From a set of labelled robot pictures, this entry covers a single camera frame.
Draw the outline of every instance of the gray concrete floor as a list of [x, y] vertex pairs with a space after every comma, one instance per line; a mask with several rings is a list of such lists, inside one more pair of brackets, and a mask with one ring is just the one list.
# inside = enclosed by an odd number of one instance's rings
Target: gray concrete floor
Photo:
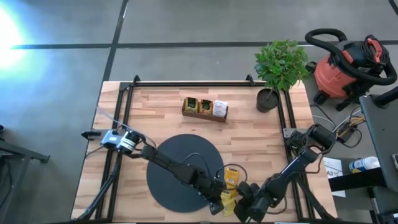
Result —
[[[121, 3], [122, 0], [2, 0], [0, 13], [6, 12], [16, 29], [1, 34], [0, 47], [7, 41], [111, 43]], [[341, 29], [353, 40], [368, 34], [380, 40], [398, 37], [398, 17], [388, 1], [130, 0], [119, 42], [304, 40], [306, 32], [320, 27]], [[398, 66], [398, 46], [387, 48], [393, 65]], [[140, 75], [142, 80], [242, 80], [248, 73], [255, 74], [253, 54], [257, 50], [119, 49], [110, 80], [132, 80], [134, 75]], [[327, 54], [316, 47], [305, 50], [314, 61]], [[51, 155], [48, 164], [32, 162], [9, 221], [66, 221], [70, 218], [87, 145], [80, 133], [92, 124], [109, 50], [6, 52], [0, 53], [1, 61], [8, 62], [0, 67], [0, 123], [7, 127], [4, 138]], [[309, 79], [305, 83], [312, 100], [317, 90], [315, 82]], [[371, 93], [390, 88], [375, 87]], [[340, 113], [331, 106], [322, 108], [335, 122], [340, 122], [353, 106]], [[322, 116], [316, 108], [312, 111]], [[322, 120], [315, 122], [328, 126]], [[364, 137], [358, 147], [348, 149], [336, 144], [330, 156], [375, 155], [366, 125], [362, 124], [360, 129]], [[370, 222], [364, 210], [368, 200], [362, 196], [363, 192], [350, 192], [347, 198], [336, 198], [339, 216]]]

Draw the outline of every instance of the black circular platform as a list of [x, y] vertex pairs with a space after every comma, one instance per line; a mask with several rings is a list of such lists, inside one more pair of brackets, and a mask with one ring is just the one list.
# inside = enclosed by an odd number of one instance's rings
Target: black circular platform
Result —
[[[171, 159], [182, 162], [188, 155], [197, 152], [203, 156], [209, 165], [212, 176], [223, 166], [223, 159], [214, 145], [206, 139], [194, 134], [180, 134], [164, 141], [157, 150]], [[190, 157], [186, 163], [195, 165], [206, 171], [206, 165], [198, 156]], [[148, 163], [147, 183], [150, 193], [156, 201], [171, 211], [194, 212], [206, 205], [206, 202], [193, 190], [182, 185], [169, 171], [159, 167], [153, 162]]]

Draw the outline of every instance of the green plant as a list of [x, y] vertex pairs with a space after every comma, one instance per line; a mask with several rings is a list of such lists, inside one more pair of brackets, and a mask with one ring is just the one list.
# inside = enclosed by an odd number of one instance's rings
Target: green plant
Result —
[[261, 48], [255, 54], [257, 64], [254, 67], [258, 77], [266, 81], [265, 86], [288, 91], [297, 81], [308, 75], [305, 62], [308, 60], [303, 47], [296, 41], [275, 40], [272, 44]]

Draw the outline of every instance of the shop vacuum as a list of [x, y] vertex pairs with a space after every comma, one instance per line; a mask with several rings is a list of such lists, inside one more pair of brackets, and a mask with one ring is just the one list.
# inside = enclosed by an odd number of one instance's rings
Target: shop vacuum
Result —
[[[321, 34], [333, 35], [339, 42], [333, 45], [314, 38]], [[313, 100], [318, 105], [329, 98], [345, 98], [336, 106], [336, 110], [341, 111], [350, 103], [359, 102], [358, 98], [373, 85], [391, 85], [397, 80], [389, 52], [373, 35], [368, 35], [362, 42], [353, 42], [340, 30], [315, 29], [305, 35], [305, 40], [330, 52], [318, 63], [306, 65], [317, 81], [319, 91]], [[380, 77], [382, 71], [386, 78]]]

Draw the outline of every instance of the black pot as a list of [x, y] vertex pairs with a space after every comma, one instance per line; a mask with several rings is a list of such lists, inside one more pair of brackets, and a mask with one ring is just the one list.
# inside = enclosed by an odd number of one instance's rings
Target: black pot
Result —
[[279, 103], [278, 94], [275, 91], [272, 91], [270, 94], [271, 89], [262, 89], [257, 93], [257, 110], [260, 112], [266, 113], [271, 109], [274, 109]]

